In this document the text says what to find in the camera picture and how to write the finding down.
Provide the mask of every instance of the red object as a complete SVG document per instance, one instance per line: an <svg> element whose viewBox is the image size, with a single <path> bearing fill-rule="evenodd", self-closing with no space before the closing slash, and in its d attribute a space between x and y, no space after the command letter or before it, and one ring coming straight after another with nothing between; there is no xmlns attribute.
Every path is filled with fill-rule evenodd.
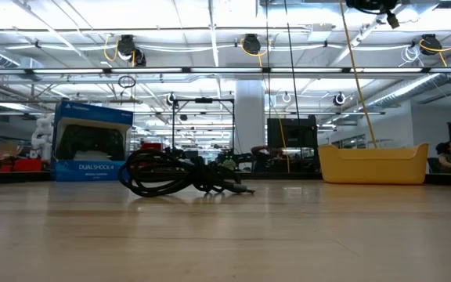
<svg viewBox="0 0 451 282"><path fill-rule="evenodd" d="M13 171L15 172L40 172L41 160L35 159L19 159L15 161Z"/></svg>
<svg viewBox="0 0 451 282"><path fill-rule="evenodd" d="M140 149L155 149L155 150L163 150L163 144L161 143L144 143L140 147Z"/></svg>

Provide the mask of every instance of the dualshock 4 box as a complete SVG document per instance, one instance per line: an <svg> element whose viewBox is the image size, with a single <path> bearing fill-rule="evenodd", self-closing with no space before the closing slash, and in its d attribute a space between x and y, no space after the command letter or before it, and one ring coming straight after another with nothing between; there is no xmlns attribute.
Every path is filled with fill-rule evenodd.
<svg viewBox="0 0 451 282"><path fill-rule="evenodd" d="M56 105L52 177L56 181L115 180L129 154L133 113L71 101Z"/></svg>

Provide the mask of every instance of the yellow tub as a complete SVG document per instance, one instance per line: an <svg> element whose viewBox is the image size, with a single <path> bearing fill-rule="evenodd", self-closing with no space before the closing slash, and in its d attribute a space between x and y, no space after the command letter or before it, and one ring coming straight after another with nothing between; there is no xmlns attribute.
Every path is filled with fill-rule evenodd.
<svg viewBox="0 0 451 282"><path fill-rule="evenodd" d="M421 184L428 145L399 149L318 148L323 179L329 183Z"/></svg>

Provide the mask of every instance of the chair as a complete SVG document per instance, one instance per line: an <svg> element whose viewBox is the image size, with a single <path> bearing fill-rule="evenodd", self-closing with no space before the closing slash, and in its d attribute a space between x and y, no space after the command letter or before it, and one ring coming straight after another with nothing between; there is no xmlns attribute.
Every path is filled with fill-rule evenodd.
<svg viewBox="0 0 451 282"><path fill-rule="evenodd" d="M439 159L437 157L428 157L428 164L429 164L429 172L430 173L440 173L440 164Z"/></svg>

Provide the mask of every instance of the ceiling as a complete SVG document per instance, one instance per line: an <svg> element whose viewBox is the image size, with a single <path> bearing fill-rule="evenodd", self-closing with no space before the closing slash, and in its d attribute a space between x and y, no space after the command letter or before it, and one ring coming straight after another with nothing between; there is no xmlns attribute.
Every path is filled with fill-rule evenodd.
<svg viewBox="0 0 451 282"><path fill-rule="evenodd" d="M31 0L27 1L31 13L22 8L21 1L0 0L0 53L19 61L32 58L45 68L130 67L129 62L119 57L109 61L104 51L108 56L114 56L116 40L122 34L133 34L135 43L139 47L145 46L140 49L147 58L148 67L259 67L258 57L248 56L240 45L235 46L245 34L253 33L258 35L263 47L267 46L268 39L271 41L269 56L261 57L263 67L291 67L292 56L294 67L350 67L338 3L300 3L289 1L288 15L282 5L272 4L267 13L269 29L266 30L266 8L255 0ZM417 60L409 63L402 53L412 42L417 44L422 34L436 34L444 48L450 47L451 9L435 9L434 1L411 3L396 8L401 26L394 30L380 17L346 9L350 38L360 36L354 44L357 66L417 67L420 61L426 66L440 63L438 56L425 55L419 55ZM318 27L322 24L329 24L331 31L319 32ZM311 42L310 38L319 40ZM451 51L445 55L451 57ZM59 75L44 78L50 81L69 79ZM70 78L81 80L88 76L72 75ZM164 106L168 93L182 98L234 97L235 81L242 79L234 75L196 77L175 74L166 75L167 81L161 83L159 75L139 75L137 86L126 93L143 103L120 105L107 102L118 98L123 91L116 83L117 76L113 76L111 82L97 78L93 80L95 83L64 83L49 89L51 82L39 83L34 91L42 92L39 99L70 97L101 100L104 106L128 110L165 111L168 110ZM396 81L364 78L360 79L360 85L365 96L372 96ZM0 77L0 85L15 91L1 99L31 97L31 83L19 81L17 76ZM295 85L299 110L335 111L334 93L343 92L355 97L356 91L355 81L350 77L297 78ZM270 91L265 91L273 95L277 110L294 110L294 99L288 103L283 101L285 92L293 98L294 83L290 77L271 78L270 87ZM348 99L346 103L354 105L357 100ZM40 107L52 110L53 105ZM189 105L189 109L218 111L222 107ZM223 116L208 117L207 121L228 119L225 112ZM202 120L203 117L189 118L189 122ZM135 124L148 129L166 128L163 121L149 116L137 117Z"/></svg>

